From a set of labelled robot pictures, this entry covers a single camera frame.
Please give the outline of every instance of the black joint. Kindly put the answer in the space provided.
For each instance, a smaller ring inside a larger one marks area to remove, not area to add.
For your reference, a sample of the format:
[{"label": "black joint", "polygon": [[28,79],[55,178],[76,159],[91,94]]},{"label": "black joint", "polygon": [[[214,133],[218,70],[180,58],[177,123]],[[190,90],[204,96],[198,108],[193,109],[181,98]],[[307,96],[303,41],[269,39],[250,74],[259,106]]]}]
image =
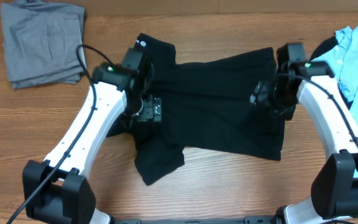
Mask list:
[{"label": "black joint", "polygon": [[246,216],[244,218],[244,223],[246,224],[270,224],[274,220],[274,217],[271,215],[253,215],[253,216]]},{"label": "black joint", "polygon": [[325,220],[358,217],[358,153],[341,149],[331,154],[311,186],[316,213]]},{"label": "black joint", "polygon": [[272,224],[286,224],[284,210],[287,206],[281,206],[276,210],[275,218],[272,219]]},{"label": "black joint", "polygon": [[50,182],[51,182],[51,183],[55,183],[58,179],[59,179],[58,176],[51,177],[51,178],[50,178]]},{"label": "black joint", "polygon": [[78,175],[80,173],[80,170],[73,167],[73,168],[71,168],[70,173]]},{"label": "black joint", "polygon": [[108,215],[110,217],[110,223],[109,224],[115,224],[116,219],[112,215]]},{"label": "black joint", "polygon": [[47,159],[47,160],[43,161],[42,164],[49,166],[50,160]]}]

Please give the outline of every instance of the pocket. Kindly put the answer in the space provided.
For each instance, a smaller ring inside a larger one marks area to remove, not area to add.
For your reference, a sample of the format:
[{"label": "pocket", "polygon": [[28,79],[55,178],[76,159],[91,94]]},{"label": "pocket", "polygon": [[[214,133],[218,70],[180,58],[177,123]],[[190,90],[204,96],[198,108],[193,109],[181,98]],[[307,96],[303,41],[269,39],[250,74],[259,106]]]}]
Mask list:
[{"label": "pocket", "polygon": [[52,52],[50,50],[50,43],[49,43],[49,26],[44,24],[41,33],[41,46],[44,52],[44,55],[49,59],[53,59]]},{"label": "pocket", "polygon": [[51,59],[62,57],[65,53],[65,37],[55,25],[47,24],[48,49]]}]

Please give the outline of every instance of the wire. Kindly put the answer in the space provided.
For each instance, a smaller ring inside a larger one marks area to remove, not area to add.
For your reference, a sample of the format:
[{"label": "wire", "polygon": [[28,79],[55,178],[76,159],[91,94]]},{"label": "wire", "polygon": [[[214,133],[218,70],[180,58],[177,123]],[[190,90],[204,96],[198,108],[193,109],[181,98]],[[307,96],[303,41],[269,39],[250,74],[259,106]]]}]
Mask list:
[{"label": "wire", "polygon": [[352,222],[348,222],[348,221],[344,221],[344,220],[331,220],[331,221],[328,221],[328,222],[324,222],[322,224],[354,224]]},{"label": "wire", "polygon": [[92,81],[91,75],[89,73],[89,71],[86,69],[85,64],[83,63],[81,57],[80,57],[80,49],[81,48],[87,48],[87,49],[91,49],[94,50],[95,52],[97,52],[98,54],[100,54],[104,59],[106,59],[110,64],[114,65],[109,58],[107,58],[107,56],[105,56],[105,54],[103,54],[102,52],[96,50],[93,47],[90,47],[88,45],[79,45],[76,48],[76,56],[78,59],[78,62],[80,63],[81,68],[84,70],[86,77],[89,80],[89,84],[91,85],[92,88],[92,92],[93,92],[93,103],[92,103],[92,108],[91,111],[89,112],[89,115],[84,123],[84,125],[82,126],[82,128],[80,129],[80,131],[78,132],[78,134],[75,136],[73,142],[70,144],[70,146],[68,147],[68,149],[64,152],[62,158],[58,161],[58,163],[56,164],[56,166],[52,169],[52,171],[48,174],[48,176],[46,176],[46,178],[44,178],[44,180],[41,182],[40,185],[38,185],[38,187],[31,193],[30,196],[27,197],[27,199],[22,203],[22,205],[12,214],[12,216],[10,217],[10,219],[7,221],[7,224],[11,224],[15,218],[20,214],[21,211],[23,211],[23,209],[31,202],[31,200],[34,199],[34,197],[41,191],[41,189],[43,187],[45,187],[45,185],[49,184],[50,179],[55,175],[56,171],[59,169],[59,167],[63,164],[64,160],[68,157],[68,155],[70,155],[71,150],[74,148],[75,144],[77,143],[77,141],[79,140],[79,138],[81,137],[81,135],[83,134],[85,128],[87,127],[88,123],[91,121],[93,112],[96,109],[96,89],[94,87],[94,83]]},{"label": "wire", "polygon": [[345,125],[347,127],[347,130],[349,131],[349,134],[354,142],[354,144],[356,145],[357,149],[358,149],[358,138],[356,137],[356,135],[354,134],[353,130],[352,130],[352,127],[351,125],[349,124],[349,121],[347,120],[346,118],[346,115],[344,114],[341,106],[339,106],[339,103],[335,100],[334,96],[332,94],[330,94],[326,89],[324,89],[321,85],[311,81],[310,79],[307,79],[305,77],[302,77],[302,76],[299,76],[299,75],[290,75],[290,74],[287,74],[287,73],[278,73],[277,75],[279,76],[283,76],[283,77],[289,77],[289,78],[297,78],[297,79],[301,79],[301,80],[305,80],[307,81],[308,83],[310,84],[313,84],[315,87],[319,88],[321,91],[323,91],[325,94],[327,94],[328,98],[331,99],[337,110],[339,111],[339,113],[341,114],[342,116],[342,119],[343,121],[345,122]]}]

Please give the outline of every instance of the gray folded clothing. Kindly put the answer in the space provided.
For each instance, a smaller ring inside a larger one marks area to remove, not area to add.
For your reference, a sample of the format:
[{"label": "gray folded clothing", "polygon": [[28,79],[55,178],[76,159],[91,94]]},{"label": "gray folded clothing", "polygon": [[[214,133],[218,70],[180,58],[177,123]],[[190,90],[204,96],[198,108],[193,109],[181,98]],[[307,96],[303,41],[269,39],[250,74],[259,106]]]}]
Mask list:
[{"label": "gray folded clothing", "polygon": [[4,57],[13,88],[75,84],[81,78],[75,50],[82,44],[84,13],[80,6],[41,0],[1,4]]}]

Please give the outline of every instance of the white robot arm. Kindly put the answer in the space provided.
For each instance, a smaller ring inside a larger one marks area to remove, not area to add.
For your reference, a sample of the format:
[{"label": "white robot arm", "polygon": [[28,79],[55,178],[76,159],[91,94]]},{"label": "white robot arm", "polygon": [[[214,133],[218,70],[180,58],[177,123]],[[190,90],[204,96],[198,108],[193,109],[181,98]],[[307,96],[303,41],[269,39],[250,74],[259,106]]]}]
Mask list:
[{"label": "white robot arm", "polygon": [[[305,68],[311,64],[304,63]],[[327,74],[319,76],[311,76],[310,80],[319,84],[326,89],[333,98],[337,100],[339,106],[342,108],[352,130],[358,137],[358,126],[352,119],[349,110],[341,100],[337,88],[337,82],[333,77]],[[44,192],[38,195],[35,202],[29,204],[26,207],[27,216],[43,221],[45,223],[92,223],[92,224],[135,224],[146,223],[140,220],[114,220],[112,216],[100,212],[95,208],[96,199],[87,183],[90,177],[91,168],[94,159],[99,151],[99,148],[110,130],[113,123],[120,117],[122,113],[131,107],[130,103],[134,100],[128,99],[130,94],[126,92],[124,88],[116,82],[110,82],[111,79],[104,77],[100,79],[100,82],[94,84],[97,95],[96,108],[94,115],[92,116],[85,131],[76,142],[74,148],[71,150],[70,155],[64,160],[63,164],[59,167],[59,175],[57,178],[64,180],[63,187],[60,189],[57,186],[49,192]],[[352,142],[352,137],[349,135],[349,131],[341,114],[336,108],[328,96],[311,84],[307,80],[299,81],[296,85],[295,95],[296,102],[301,103],[310,114],[313,120],[318,134],[323,142],[324,150],[327,158],[330,158],[331,154],[340,154],[340,150],[347,149],[351,154],[358,154],[358,148]],[[73,124],[70,126],[66,135],[58,143],[56,148],[50,152],[42,164],[38,164],[34,161],[30,161],[23,173],[23,183],[25,188],[25,196],[31,192],[37,184],[39,184],[42,175],[45,176],[51,168],[55,167],[58,161],[62,158],[67,149],[67,144],[71,143],[81,129],[83,123],[89,114],[92,102],[92,91],[89,90],[88,96],[85,99],[85,103],[75,118]],[[318,215],[315,209],[312,197],[308,197],[306,200],[296,204],[289,205],[281,210],[274,217],[269,217],[266,223],[286,223],[286,224],[317,224],[324,223],[332,220],[333,218],[325,220]],[[245,220],[192,220],[192,223],[246,223]],[[187,221],[156,221],[147,223],[188,223]]]},{"label": "white robot arm", "polygon": [[286,80],[286,85],[295,82],[297,103],[306,108],[314,122],[327,162],[313,182],[311,196],[279,209],[277,215],[286,224],[330,223],[333,218],[358,217],[358,195],[353,195],[358,192],[355,187],[358,185],[358,147],[355,144],[358,143],[358,125],[344,104],[328,65],[318,62],[313,68],[314,64],[305,61],[301,44],[288,44],[278,50],[279,71],[304,78],[298,85],[296,80]]}]

